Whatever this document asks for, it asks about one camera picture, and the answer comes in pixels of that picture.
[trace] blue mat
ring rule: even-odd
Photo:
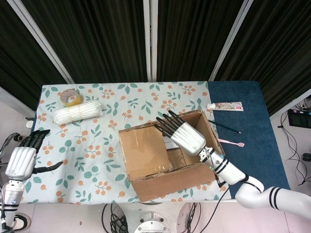
[[[243,148],[222,143],[227,159],[260,180],[265,189],[271,186],[290,189],[259,83],[209,82],[208,89],[212,103],[240,101],[244,108],[243,112],[214,111],[216,122],[242,132],[217,126],[219,138],[245,143]],[[231,187],[232,198],[239,187],[240,184]]]

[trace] plastic packaging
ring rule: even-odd
[[[67,124],[77,120],[103,115],[101,104],[98,100],[82,103],[69,108],[63,108],[54,112],[53,123],[57,125]]]
[[[241,102],[212,103],[207,105],[207,109],[218,111],[243,111],[243,106]]]
[[[60,100],[66,107],[82,103],[82,98],[74,89],[67,89],[62,92]]]

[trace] leaf pattern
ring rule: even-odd
[[[99,100],[103,116],[62,126],[53,124],[53,111],[63,108],[59,95],[69,88],[77,90],[85,101]],[[36,174],[25,181],[23,202],[79,205],[139,201],[127,177],[119,130],[162,118],[168,109],[176,113],[202,109],[213,120],[213,113],[206,111],[208,103],[211,101],[206,81],[43,86],[35,130],[51,132],[37,154],[36,166],[52,166],[59,161],[63,164],[58,170]],[[153,202],[213,200],[224,190],[211,182]]]

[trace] black curtain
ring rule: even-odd
[[[157,80],[208,80],[242,2],[159,0]]]
[[[23,0],[76,83],[146,82],[142,0]]]
[[[0,9],[0,86],[35,110],[42,85],[65,80],[7,1]]]
[[[309,90],[310,1],[254,1],[215,80],[258,81],[270,115]]]

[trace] toothpaste tube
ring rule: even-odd
[[[243,111],[243,106],[241,102],[212,103],[207,104],[207,109],[218,111]]]

